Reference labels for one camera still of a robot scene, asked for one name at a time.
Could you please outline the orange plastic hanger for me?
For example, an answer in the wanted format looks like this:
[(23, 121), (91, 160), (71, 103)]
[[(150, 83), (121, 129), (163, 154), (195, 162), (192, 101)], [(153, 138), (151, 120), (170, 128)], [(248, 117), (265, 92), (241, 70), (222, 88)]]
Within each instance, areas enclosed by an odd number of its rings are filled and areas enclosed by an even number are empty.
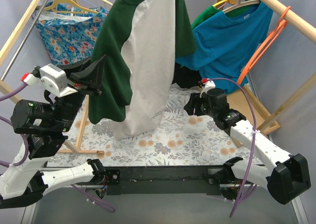
[(250, 60), (247, 62), (243, 70), (241, 71), (237, 84), (241, 85), (242, 81), (248, 74), (248, 72), (253, 68), (253, 66), (258, 62), (258, 60), (262, 57), (262, 55), (267, 51), (267, 49), (271, 46), (271, 44), (276, 40), (276, 38), (280, 35), (280, 33), (287, 26), (287, 21), (285, 20), (286, 13), (291, 9), (291, 6), (288, 6), (285, 11), (280, 16), (276, 27), (269, 32), (266, 39), (261, 43), (261, 45), (254, 52)]

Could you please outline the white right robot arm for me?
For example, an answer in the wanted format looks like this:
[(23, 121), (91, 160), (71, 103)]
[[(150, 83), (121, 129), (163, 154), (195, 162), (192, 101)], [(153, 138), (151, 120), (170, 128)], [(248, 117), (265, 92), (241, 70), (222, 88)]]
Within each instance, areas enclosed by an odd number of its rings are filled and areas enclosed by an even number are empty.
[(253, 120), (226, 107), (209, 112), (208, 104), (220, 100), (220, 91), (208, 94), (181, 91), (171, 86), (173, 69), (151, 65), (130, 66), (133, 91), (123, 122), (92, 121), (89, 100), (85, 99), (75, 116), (71, 135), (77, 143), (91, 143), (102, 155), (123, 164), (166, 165), (170, 160), (201, 162), (223, 161), (218, 179), (248, 182), (269, 191), (279, 203), (286, 204), (310, 188), (307, 160), (277, 147), (259, 131)]

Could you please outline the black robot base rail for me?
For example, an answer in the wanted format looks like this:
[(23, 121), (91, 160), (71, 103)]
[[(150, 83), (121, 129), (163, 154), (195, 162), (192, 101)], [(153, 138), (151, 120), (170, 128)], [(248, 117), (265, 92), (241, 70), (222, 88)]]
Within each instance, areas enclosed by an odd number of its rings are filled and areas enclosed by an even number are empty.
[(108, 167), (118, 180), (107, 185), (107, 195), (183, 194), (220, 195), (221, 187), (238, 187), (222, 165)]

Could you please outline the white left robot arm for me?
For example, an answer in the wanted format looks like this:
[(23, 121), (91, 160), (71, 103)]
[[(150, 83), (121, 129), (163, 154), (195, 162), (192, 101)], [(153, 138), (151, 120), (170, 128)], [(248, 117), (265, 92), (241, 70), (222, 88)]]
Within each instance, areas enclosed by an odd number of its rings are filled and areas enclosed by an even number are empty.
[(86, 95), (99, 95), (106, 56), (91, 62), (84, 59), (72, 65), (36, 66), (22, 76), (23, 86), (40, 84), (45, 102), (20, 100), (9, 124), (23, 138), (12, 163), (0, 177), (0, 206), (26, 207), (47, 193), (77, 183), (101, 184), (105, 168), (99, 159), (55, 172), (42, 171), (67, 140), (68, 132)]

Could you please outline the green and grey raglan shirt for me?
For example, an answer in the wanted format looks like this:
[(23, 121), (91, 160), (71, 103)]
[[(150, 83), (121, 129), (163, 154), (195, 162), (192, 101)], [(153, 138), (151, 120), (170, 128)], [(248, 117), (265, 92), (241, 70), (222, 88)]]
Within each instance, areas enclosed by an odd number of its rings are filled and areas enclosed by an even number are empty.
[(156, 129), (175, 60), (195, 50), (185, 0), (115, 0), (91, 56), (106, 60), (102, 92), (89, 99), (90, 122), (109, 119), (117, 140)]

